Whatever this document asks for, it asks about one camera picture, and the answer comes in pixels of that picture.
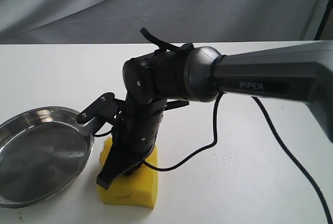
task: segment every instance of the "yellow sponge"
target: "yellow sponge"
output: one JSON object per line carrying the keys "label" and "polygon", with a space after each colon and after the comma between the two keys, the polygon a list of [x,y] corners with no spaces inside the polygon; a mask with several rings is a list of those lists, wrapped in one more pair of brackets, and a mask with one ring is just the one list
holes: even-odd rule
{"label": "yellow sponge", "polygon": [[[112,138],[107,138],[104,148],[99,156],[99,163],[103,166],[112,146]],[[146,159],[157,166],[157,147]],[[157,196],[158,173],[141,165],[130,176],[119,176],[111,184],[108,190],[97,186],[97,192],[101,201],[108,205],[134,205],[154,208]]]}

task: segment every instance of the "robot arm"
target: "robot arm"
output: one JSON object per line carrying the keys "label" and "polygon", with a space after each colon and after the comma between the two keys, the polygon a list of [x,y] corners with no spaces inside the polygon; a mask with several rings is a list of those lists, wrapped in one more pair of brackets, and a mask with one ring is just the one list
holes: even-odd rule
{"label": "robot arm", "polygon": [[105,122],[113,125],[113,145],[97,177],[101,187],[108,189],[149,156],[165,110],[184,101],[210,102],[219,93],[304,102],[333,141],[333,41],[223,56],[211,47],[176,47],[142,33],[159,49],[124,64],[126,100],[106,93],[77,118],[93,133]]}

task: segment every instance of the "white table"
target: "white table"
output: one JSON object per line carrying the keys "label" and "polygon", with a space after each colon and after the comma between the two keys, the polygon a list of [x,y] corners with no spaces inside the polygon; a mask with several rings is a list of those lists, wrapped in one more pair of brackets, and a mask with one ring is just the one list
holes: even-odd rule
{"label": "white table", "polygon": [[[295,44],[196,46],[236,54]],[[108,91],[124,98],[123,63],[154,49],[149,44],[0,46],[0,122],[42,106],[81,111]],[[333,207],[333,145],[306,106],[262,101],[286,145]],[[212,103],[191,103],[164,114],[157,140],[160,166],[173,165],[212,141],[212,108]],[[154,210],[99,201],[95,178],[104,139],[96,139],[87,167],[67,190],[31,207],[0,209],[0,223],[325,223],[315,191],[278,146],[250,97],[225,95],[218,128],[215,148],[173,172],[159,173]]]}

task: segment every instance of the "black wire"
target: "black wire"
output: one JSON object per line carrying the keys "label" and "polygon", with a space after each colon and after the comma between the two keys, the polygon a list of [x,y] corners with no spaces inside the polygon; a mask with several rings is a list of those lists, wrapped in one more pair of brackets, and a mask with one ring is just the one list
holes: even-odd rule
{"label": "black wire", "polygon": [[261,109],[262,113],[264,114],[264,117],[265,117],[265,119],[266,119],[266,121],[267,121],[275,139],[277,140],[277,142],[279,143],[279,145],[281,146],[283,151],[289,156],[289,158],[293,161],[293,163],[300,169],[300,171],[304,174],[304,176],[308,179],[308,181],[311,183],[312,187],[316,191],[316,193],[319,197],[319,200],[321,201],[321,204],[323,206],[325,216],[326,216],[326,219],[327,219],[327,223],[328,224],[333,224],[331,213],[329,212],[327,202],[326,202],[326,200],[323,196],[323,193],[322,193],[320,187],[315,182],[315,180],[312,178],[312,176],[309,174],[309,172],[302,166],[302,164],[294,157],[294,155],[290,152],[290,150],[285,146],[281,137],[278,135],[278,133],[277,133],[277,131],[276,131],[276,129],[275,129],[273,123],[272,123],[272,120],[271,120],[270,116],[268,115],[264,105],[261,103],[261,101],[257,97],[253,97],[253,99],[255,100],[255,102],[260,107],[260,109]]}
{"label": "black wire", "polygon": [[113,131],[113,129],[110,129],[108,132],[103,133],[103,134],[93,134],[93,137],[105,137],[105,136],[111,134],[112,131]]}
{"label": "black wire", "polygon": [[214,136],[214,139],[213,139],[213,142],[211,144],[208,144],[204,147],[201,147],[197,150],[195,150],[193,153],[191,153],[189,156],[187,156],[186,158],[184,158],[183,160],[181,160],[179,163],[177,163],[176,165],[172,166],[172,167],[169,167],[169,168],[158,168],[158,167],[155,167],[149,163],[147,163],[145,160],[142,161],[142,163],[144,165],[146,165],[147,167],[153,169],[153,170],[157,170],[157,171],[160,171],[160,172],[166,172],[166,171],[171,171],[171,170],[174,170],[176,168],[178,168],[179,166],[181,166],[182,164],[186,163],[188,160],[190,160],[193,156],[199,154],[200,152],[204,151],[204,150],[207,150],[213,146],[216,145],[217,143],[217,108],[219,107],[219,102],[221,100],[221,97],[222,97],[222,93],[219,94],[216,98],[216,101],[215,101],[215,104],[214,104],[214,110],[213,110],[213,136]]}

